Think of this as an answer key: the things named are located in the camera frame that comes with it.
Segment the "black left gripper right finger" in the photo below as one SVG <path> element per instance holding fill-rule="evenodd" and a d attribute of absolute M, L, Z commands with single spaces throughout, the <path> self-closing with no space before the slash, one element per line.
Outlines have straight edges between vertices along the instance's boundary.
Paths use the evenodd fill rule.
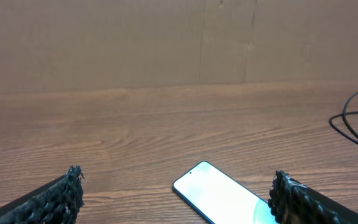
<path fill-rule="evenodd" d="M 275 221 L 284 224 L 358 224 L 358 213 L 278 170 L 268 206 Z"/>

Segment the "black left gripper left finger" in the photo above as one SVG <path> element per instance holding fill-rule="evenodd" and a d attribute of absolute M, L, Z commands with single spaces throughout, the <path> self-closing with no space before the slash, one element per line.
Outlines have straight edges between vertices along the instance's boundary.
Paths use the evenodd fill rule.
<path fill-rule="evenodd" d="M 80 166 L 0 207 L 0 224 L 74 224 L 85 204 Z"/>

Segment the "Samsung Galaxy smartphone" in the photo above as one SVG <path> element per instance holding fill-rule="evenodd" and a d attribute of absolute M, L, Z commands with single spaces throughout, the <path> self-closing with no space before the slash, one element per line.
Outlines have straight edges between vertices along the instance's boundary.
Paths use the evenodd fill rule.
<path fill-rule="evenodd" d="M 172 188 L 208 223 L 277 223 L 265 200 L 208 161 L 192 167 Z"/>

